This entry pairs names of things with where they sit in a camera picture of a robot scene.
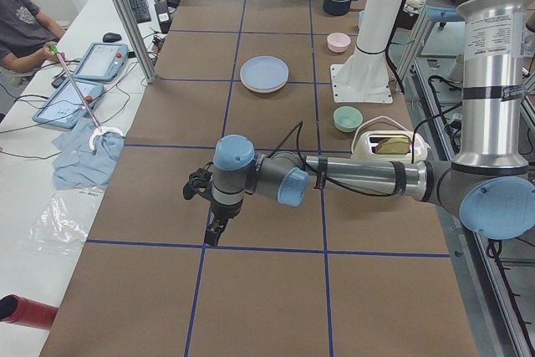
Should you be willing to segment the blue plate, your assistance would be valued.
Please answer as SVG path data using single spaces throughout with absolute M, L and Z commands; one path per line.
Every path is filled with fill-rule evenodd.
M 240 70 L 240 80 L 255 87 L 272 88 L 288 81 L 288 66 L 274 56 L 257 56 L 249 59 Z

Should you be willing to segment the pink plate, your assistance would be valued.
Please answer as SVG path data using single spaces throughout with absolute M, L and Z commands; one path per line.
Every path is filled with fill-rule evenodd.
M 283 88 L 286 85 L 286 81 L 282 82 L 280 85 L 273 86 L 272 88 L 259 88 L 253 86 L 251 83 L 248 83 L 247 81 L 242 81 L 241 84 L 248 90 L 252 91 L 253 93 L 258 94 L 270 94 L 274 93 L 276 91 L 279 91 L 281 88 Z

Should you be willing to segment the pink bowl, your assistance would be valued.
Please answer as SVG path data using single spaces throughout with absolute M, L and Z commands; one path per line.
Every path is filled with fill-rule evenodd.
M 344 53 L 351 44 L 351 37 L 345 33 L 330 33 L 327 36 L 327 46 L 331 52 Z

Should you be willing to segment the light blue cup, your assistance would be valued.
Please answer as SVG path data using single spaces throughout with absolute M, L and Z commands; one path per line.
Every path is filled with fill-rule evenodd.
M 358 27 L 359 27 L 359 30 L 362 28 L 363 26 L 363 23 L 364 23 L 364 16 L 365 16 L 365 10 L 361 10 L 359 12 L 359 18 L 358 18 Z

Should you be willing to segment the black keyboard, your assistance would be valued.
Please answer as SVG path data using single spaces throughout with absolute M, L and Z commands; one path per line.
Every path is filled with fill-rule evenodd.
M 150 11 L 146 0 L 127 0 L 137 23 L 151 21 Z

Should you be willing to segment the clear plastic bag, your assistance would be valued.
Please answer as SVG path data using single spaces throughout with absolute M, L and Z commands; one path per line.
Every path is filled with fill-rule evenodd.
M 21 244 L 32 252 L 77 257 L 103 195 L 100 189 L 57 191 Z

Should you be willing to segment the blue cloth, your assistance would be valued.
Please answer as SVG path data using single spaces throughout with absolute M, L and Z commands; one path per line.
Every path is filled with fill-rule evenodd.
M 89 148 L 94 124 L 82 118 L 69 132 L 53 140 L 60 155 L 53 162 L 53 185 L 58 190 L 76 187 L 106 186 L 124 145 L 124 138 L 107 133 L 94 139 L 95 151 Z

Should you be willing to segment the black computer mouse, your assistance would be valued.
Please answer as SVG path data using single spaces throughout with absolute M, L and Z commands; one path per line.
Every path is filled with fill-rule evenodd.
M 120 41 L 121 39 L 122 37 L 120 34 L 108 32 L 103 35 L 102 42 L 103 43 L 115 43 L 115 42 Z

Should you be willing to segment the cream toaster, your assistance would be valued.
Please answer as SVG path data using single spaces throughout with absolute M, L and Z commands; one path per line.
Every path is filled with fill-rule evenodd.
M 385 123 L 396 130 L 365 130 Z M 357 161 L 397 161 L 404 164 L 425 161 L 431 147 L 420 134 L 414 134 L 396 120 L 381 115 L 365 121 L 354 133 L 351 157 Z

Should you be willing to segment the green bowl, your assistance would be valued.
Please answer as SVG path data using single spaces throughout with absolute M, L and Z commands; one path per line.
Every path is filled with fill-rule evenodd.
M 340 106 L 334 113 L 334 126 L 344 133 L 355 132 L 363 123 L 362 113 L 352 106 Z

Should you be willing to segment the lower teach pendant tablet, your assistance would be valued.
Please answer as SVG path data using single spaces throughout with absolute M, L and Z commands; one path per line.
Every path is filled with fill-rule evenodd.
M 92 99 L 87 103 L 93 108 L 96 100 L 104 93 L 104 86 L 101 83 L 81 79 L 76 79 L 75 82 L 82 94 Z M 72 129 L 81 117 L 85 117 L 83 103 L 72 83 L 66 80 L 49 97 L 45 105 L 38 109 L 32 120 L 44 125 Z

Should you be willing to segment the teach pendant tablet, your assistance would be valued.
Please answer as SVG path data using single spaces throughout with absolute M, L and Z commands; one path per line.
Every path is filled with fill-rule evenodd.
M 76 79 L 75 82 L 82 94 L 92 99 L 87 103 L 93 108 L 96 100 L 104 93 L 104 86 L 101 83 L 81 79 Z M 72 129 L 81 117 L 85 117 L 83 103 L 72 83 L 66 80 L 49 97 L 45 105 L 38 109 L 32 120 L 44 125 Z
M 92 43 L 73 73 L 76 79 L 109 83 L 127 59 L 125 43 Z

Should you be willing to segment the upper teach pendant tablet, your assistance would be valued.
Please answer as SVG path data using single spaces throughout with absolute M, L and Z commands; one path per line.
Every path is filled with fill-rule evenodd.
M 109 83 L 127 59 L 125 43 L 92 43 L 73 73 L 76 79 Z

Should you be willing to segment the toast slice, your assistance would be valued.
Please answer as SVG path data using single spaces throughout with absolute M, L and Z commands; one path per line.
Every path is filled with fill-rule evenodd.
M 376 155 L 406 155 L 410 152 L 411 141 L 406 136 L 388 137 L 380 140 L 374 148 Z

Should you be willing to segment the red tube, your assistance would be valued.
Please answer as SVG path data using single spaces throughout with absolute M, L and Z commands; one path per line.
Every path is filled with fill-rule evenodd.
M 50 330 L 58 308 L 9 294 L 1 299 L 1 321 L 35 329 Z

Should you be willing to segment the pink reacher grabber stick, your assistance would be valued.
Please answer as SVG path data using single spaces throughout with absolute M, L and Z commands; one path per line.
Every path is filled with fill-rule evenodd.
M 102 125 L 102 124 L 99 123 L 99 121 L 94 116 L 94 113 L 93 113 L 92 109 L 90 108 L 88 102 L 86 101 L 85 96 L 83 95 L 83 93 L 81 92 L 79 86 L 77 85 L 76 81 L 74 80 L 74 77 L 70 73 L 70 71 L 69 71 L 69 69 L 68 69 L 68 67 L 67 67 L 67 65 L 66 65 L 66 63 L 64 61 L 64 58 L 61 56 L 60 52 L 57 50 L 56 43 L 49 43 L 48 47 L 51 50 L 51 52 L 55 55 L 55 57 L 59 61 L 59 63 L 62 65 L 62 67 L 64 69 L 64 72 L 67 75 L 67 78 L 68 78 L 69 82 L 73 85 L 78 97 L 80 98 L 80 100 L 82 102 L 82 105 L 83 105 L 84 109 L 86 110 L 86 112 L 89 115 L 90 119 L 94 123 L 95 129 L 93 131 L 93 134 L 89 138 L 89 148 L 91 149 L 91 151 L 93 153 L 96 152 L 95 140 L 99 136 L 100 137 L 104 137 L 107 133 L 115 133 L 115 134 L 119 135 L 121 138 L 124 138 L 125 135 L 124 135 L 122 130 L 120 130 L 118 128 L 115 128 L 115 127 L 105 126 L 105 125 Z

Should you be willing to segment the seated person grey shirt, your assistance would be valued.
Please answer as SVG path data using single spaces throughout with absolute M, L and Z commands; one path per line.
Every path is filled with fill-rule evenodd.
M 50 45 L 66 31 L 31 0 L 1 0 L 1 65 L 29 73 L 45 61 L 56 62 Z

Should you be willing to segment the aluminium frame post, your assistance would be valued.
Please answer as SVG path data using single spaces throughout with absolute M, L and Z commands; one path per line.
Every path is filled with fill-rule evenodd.
M 126 31 L 130 45 L 135 52 L 135 56 L 141 66 L 145 79 L 148 84 L 152 84 L 155 81 L 156 72 L 128 0 L 112 0 L 112 2 L 115 5 L 115 9 L 122 22 L 123 28 Z

